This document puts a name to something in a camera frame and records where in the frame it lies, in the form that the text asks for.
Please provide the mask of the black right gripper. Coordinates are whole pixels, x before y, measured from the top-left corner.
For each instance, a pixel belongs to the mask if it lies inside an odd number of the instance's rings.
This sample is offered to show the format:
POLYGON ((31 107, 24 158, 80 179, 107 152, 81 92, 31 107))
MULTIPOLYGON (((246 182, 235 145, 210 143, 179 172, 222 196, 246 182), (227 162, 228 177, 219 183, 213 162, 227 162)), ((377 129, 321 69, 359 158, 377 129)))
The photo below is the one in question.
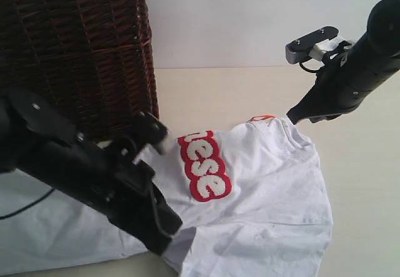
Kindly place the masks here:
POLYGON ((354 111, 371 92, 369 69, 352 53, 343 53, 327 65, 308 95, 286 115, 293 124, 305 119, 330 121, 354 111))

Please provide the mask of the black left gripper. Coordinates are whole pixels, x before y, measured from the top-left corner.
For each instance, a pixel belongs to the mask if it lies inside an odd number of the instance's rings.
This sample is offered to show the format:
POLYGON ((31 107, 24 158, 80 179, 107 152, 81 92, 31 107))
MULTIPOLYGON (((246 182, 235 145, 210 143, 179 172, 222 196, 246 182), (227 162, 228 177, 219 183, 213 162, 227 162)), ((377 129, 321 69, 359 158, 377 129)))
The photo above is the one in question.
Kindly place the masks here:
POLYGON ((104 148, 112 159, 115 195, 109 200, 108 220, 140 240, 154 254, 161 256, 183 224, 153 183, 154 170, 144 161, 134 159, 142 148, 128 136, 114 139, 104 148))

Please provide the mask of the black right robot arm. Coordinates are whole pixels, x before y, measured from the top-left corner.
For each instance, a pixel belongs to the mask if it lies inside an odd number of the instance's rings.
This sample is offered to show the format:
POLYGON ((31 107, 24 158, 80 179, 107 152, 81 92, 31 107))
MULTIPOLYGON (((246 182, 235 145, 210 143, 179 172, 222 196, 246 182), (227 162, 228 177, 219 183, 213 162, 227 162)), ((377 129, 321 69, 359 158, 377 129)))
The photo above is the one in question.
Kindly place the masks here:
POLYGON ((286 60, 300 67, 310 60, 319 69, 312 88, 287 116, 293 124, 330 121, 354 111, 399 71, 399 0, 381 0, 371 10, 366 32, 354 43, 325 26, 286 45, 286 60))

